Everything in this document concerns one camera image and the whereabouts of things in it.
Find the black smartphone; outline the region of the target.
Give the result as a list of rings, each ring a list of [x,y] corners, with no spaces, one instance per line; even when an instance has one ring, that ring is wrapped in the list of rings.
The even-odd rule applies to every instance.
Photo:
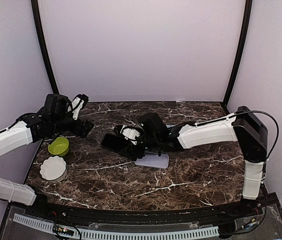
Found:
[[[117,154],[125,153],[127,148],[129,147],[130,141],[125,138],[119,137],[117,135],[113,135],[110,133],[106,133],[101,141],[101,147],[112,151]]]

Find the white silicone phone case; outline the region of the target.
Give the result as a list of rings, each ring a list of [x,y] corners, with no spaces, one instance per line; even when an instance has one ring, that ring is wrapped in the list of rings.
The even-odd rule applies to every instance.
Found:
[[[135,161],[136,166],[166,169],[169,166],[169,156],[157,152],[145,152],[145,156]]]

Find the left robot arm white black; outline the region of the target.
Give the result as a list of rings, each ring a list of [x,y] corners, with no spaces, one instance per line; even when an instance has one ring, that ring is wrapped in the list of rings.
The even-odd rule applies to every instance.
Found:
[[[45,138],[55,139],[64,132],[87,137],[94,124],[80,120],[78,116],[88,101],[85,94],[78,94],[73,100],[61,94],[48,94],[39,111],[25,113],[12,125],[0,130],[0,157]],[[0,200],[31,206],[39,217],[47,218],[51,206],[38,196],[35,188],[0,177]]]

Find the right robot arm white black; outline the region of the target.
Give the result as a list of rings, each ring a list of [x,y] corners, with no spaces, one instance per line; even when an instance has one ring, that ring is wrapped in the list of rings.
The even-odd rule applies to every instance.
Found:
[[[146,151],[180,152],[198,146],[237,143],[245,162],[243,200],[236,213],[246,217],[255,209],[261,184],[266,177],[266,164],[277,142],[268,147],[268,128],[257,115],[269,117],[280,133],[277,120],[267,112],[241,106],[236,112],[201,123],[180,123],[167,127],[155,112],[139,118],[140,128],[125,127],[123,137],[130,141],[130,152],[141,158]]]

